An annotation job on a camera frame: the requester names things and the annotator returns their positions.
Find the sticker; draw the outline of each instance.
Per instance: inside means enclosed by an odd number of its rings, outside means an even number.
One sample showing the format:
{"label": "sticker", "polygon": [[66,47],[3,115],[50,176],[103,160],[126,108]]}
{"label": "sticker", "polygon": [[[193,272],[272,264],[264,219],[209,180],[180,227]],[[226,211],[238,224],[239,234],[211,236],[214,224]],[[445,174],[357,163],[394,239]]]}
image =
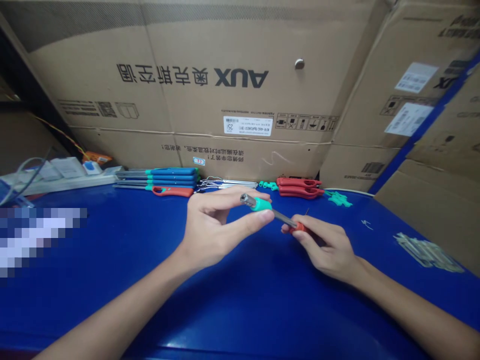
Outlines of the sticker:
{"label": "sticker", "polygon": [[194,157],[193,158],[193,163],[196,164],[196,165],[205,166],[205,159],[201,159],[199,157]]}
{"label": "sticker", "polygon": [[437,66],[412,62],[398,84],[395,86],[395,89],[418,94],[438,69]]}
{"label": "sticker", "polygon": [[225,134],[270,136],[273,122],[272,118],[224,116],[223,131]]}
{"label": "sticker", "polygon": [[407,102],[385,129],[386,133],[412,136],[424,122],[433,106]]}

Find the orange wire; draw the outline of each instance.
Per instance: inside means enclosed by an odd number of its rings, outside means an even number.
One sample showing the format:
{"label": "orange wire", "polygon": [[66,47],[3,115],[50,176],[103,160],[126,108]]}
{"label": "orange wire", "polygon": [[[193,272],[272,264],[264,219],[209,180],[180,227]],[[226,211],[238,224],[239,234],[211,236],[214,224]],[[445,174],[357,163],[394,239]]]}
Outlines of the orange wire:
{"label": "orange wire", "polygon": [[35,116],[34,114],[31,114],[35,119],[37,120],[40,120],[42,123],[44,124],[47,124],[49,127],[51,127],[52,129],[55,129],[56,131],[58,131],[60,134],[62,134],[64,137],[66,137],[68,140],[71,141],[71,143],[73,145],[76,146],[76,148],[83,154],[83,156],[85,156],[87,158],[87,160],[90,160],[90,157],[85,153],[85,151],[80,147],[80,145],[78,145],[70,136],[68,136],[66,133],[64,133],[62,130],[60,130],[59,128],[53,126],[51,123],[49,123],[48,121],[42,119],[41,117],[38,117],[38,116]]}

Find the hand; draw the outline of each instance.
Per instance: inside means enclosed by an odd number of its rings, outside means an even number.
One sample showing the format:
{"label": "hand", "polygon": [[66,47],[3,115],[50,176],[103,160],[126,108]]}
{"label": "hand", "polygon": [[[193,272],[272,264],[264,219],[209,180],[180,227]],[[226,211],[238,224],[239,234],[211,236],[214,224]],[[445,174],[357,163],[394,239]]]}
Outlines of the hand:
{"label": "hand", "polygon": [[240,196],[270,200],[270,195],[245,186],[194,194],[188,201],[185,235],[176,252],[180,252],[193,269],[215,265],[243,239],[274,218],[271,210],[253,211],[227,224],[230,209],[242,205]]}
{"label": "hand", "polygon": [[[326,243],[318,246],[315,240],[305,231],[294,231],[292,235],[305,248],[310,260],[318,270],[331,278],[353,285],[356,279],[365,272],[361,258],[355,256],[350,240],[341,226],[318,220],[311,216],[295,215],[292,218],[309,228]],[[286,234],[288,225],[281,227]]]}

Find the red plier handle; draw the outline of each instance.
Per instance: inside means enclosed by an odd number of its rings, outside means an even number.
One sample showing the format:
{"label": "red plier handle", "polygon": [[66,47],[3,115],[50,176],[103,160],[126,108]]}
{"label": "red plier handle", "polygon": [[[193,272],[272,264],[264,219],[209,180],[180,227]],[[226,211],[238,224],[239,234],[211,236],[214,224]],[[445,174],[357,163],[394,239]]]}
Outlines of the red plier handle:
{"label": "red plier handle", "polygon": [[280,196],[284,197],[298,197],[308,200],[315,199],[318,196],[322,196],[325,190],[312,188],[312,187],[299,187],[299,186],[279,186],[278,191]]}
{"label": "red plier handle", "polygon": [[194,190],[186,187],[166,187],[152,186],[151,192],[157,196],[183,196],[189,198],[193,195]]}
{"label": "red plier handle", "polygon": [[313,189],[319,185],[322,185],[321,181],[307,180],[307,179],[294,179],[288,177],[279,177],[276,180],[278,186],[296,186],[300,188]]}

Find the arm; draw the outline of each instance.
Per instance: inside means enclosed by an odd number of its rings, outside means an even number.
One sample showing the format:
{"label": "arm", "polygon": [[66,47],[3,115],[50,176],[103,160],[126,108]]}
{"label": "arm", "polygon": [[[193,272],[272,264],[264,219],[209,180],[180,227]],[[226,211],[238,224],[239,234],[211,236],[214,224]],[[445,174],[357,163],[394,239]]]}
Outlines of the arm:
{"label": "arm", "polygon": [[198,271],[223,259],[244,238],[274,219],[270,210],[227,224],[240,195],[270,199],[243,186],[197,194],[188,202],[185,235],[178,248],[148,275],[42,351],[35,359],[119,359],[170,295]]}
{"label": "arm", "polygon": [[[293,232],[318,270],[352,285],[372,299],[432,358],[480,358],[480,333],[355,256],[342,227],[310,216],[295,215],[293,220],[325,241],[326,246],[320,247],[306,232]],[[282,232],[287,231],[288,226],[284,225]]]}

